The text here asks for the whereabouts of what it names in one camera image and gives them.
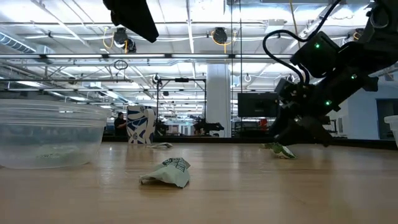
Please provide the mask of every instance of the clear plastic bowl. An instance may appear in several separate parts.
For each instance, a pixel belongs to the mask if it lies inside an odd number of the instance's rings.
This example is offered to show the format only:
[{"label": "clear plastic bowl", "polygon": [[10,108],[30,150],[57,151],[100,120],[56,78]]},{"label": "clear plastic bowl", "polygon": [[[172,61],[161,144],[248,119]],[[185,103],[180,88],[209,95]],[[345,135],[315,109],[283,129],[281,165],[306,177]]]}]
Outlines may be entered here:
[{"label": "clear plastic bowl", "polygon": [[390,129],[394,134],[394,139],[396,140],[398,146],[398,116],[388,116],[384,118],[384,122],[390,124]]},{"label": "clear plastic bowl", "polygon": [[0,100],[0,165],[15,169],[78,166],[100,148],[110,110],[37,100]]}]

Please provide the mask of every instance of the table surface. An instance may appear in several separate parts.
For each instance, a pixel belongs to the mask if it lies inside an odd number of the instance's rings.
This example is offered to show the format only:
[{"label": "table surface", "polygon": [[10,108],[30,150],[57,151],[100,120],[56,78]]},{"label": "table surface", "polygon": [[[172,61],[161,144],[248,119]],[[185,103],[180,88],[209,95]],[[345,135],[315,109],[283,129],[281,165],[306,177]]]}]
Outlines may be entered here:
[{"label": "table surface", "polygon": [[[398,152],[257,144],[104,143],[91,164],[0,169],[0,223],[397,223]],[[170,157],[192,166],[184,189],[140,175]]]}]

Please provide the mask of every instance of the ceiling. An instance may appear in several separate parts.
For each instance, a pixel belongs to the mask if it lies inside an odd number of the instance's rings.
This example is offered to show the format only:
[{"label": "ceiling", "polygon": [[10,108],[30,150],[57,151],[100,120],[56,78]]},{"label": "ceiling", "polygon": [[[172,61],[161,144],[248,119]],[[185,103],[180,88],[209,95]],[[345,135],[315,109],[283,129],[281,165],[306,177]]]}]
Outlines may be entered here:
[{"label": "ceiling", "polygon": [[[122,54],[123,49],[112,43],[112,33],[116,30],[112,25],[109,11],[103,6],[102,0],[43,0],[43,10],[33,3],[35,0],[0,0],[0,33],[36,49],[46,46],[56,54]],[[289,1],[267,0],[147,0],[152,17],[156,23],[160,37],[151,44],[138,37],[133,32],[129,36],[137,45],[138,54],[264,54],[262,40],[264,36],[277,29],[287,29],[295,32],[295,25]],[[337,7],[332,16],[322,27],[333,40],[342,45],[349,41],[347,37],[356,28],[364,27],[368,18],[365,16],[369,0],[352,0],[349,4]],[[297,23],[297,33],[305,37],[304,31],[311,31],[325,13],[328,1],[293,0],[293,12]],[[231,42],[224,49],[216,45],[211,32],[215,27],[224,27]],[[289,37],[269,39],[268,48],[275,54],[294,54],[299,48]],[[20,54],[12,48],[0,45],[0,54]],[[280,78],[290,74],[290,70],[270,60],[174,60],[174,59],[131,59],[127,60],[131,66],[125,71],[116,70],[114,60],[53,60],[51,65],[38,64],[35,60],[6,60],[15,67],[22,67],[31,74],[49,75],[53,79],[76,77],[77,79],[90,76],[90,79],[128,79],[129,82],[101,82],[95,83],[95,88],[104,89],[136,89],[134,91],[116,92],[125,103],[155,103],[151,95],[155,92],[143,92],[151,89],[152,78],[158,74],[161,78],[206,78],[208,63],[225,64],[233,75],[241,73],[246,77],[242,85],[238,78],[232,78],[235,88],[245,90],[273,89]],[[87,88],[82,83],[71,85],[56,82],[61,88]],[[189,112],[201,113],[201,104],[191,101],[204,99],[204,94],[195,82],[170,82],[166,87],[173,89],[189,89],[192,92],[170,92],[169,99],[164,103],[171,103],[173,99],[189,99],[180,108]],[[102,102],[108,107],[109,103],[122,103],[120,99],[99,96],[98,92],[89,96],[86,101]],[[165,111],[173,110],[172,106],[164,105]]]}]

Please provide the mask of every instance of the black monitor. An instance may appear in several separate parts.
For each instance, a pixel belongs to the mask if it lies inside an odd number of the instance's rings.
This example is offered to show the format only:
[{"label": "black monitor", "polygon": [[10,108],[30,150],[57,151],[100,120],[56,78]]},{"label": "black monitor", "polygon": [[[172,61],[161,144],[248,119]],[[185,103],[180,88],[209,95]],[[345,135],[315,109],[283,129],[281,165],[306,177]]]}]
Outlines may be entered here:
[{"label": "black monitor", "polygon": [[277,93],[238,93],[238,116],[241,118],[277,117]]}]

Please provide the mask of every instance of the crumpled green paper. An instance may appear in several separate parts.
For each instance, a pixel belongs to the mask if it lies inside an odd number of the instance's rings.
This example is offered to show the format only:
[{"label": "crumpled green paper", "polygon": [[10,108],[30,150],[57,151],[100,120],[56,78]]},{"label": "crumpled green paper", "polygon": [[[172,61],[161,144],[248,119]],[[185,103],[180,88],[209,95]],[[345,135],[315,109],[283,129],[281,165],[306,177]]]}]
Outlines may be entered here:
[{"label": "crumpled green paper", "polygon": [[279,143],[261,144],[263,148],[269,149],[271,153],[279,159],[297,159],[297,156],[286,146]]},{"label": "crumpled green paper", "polygon": [[188,168],[191,165],[183,158],[170,158],[155,167],[155,171],[139,177],[139,182],[144,180],[160,180],[168,184],[175,184],[184,188],[190,180]]}]

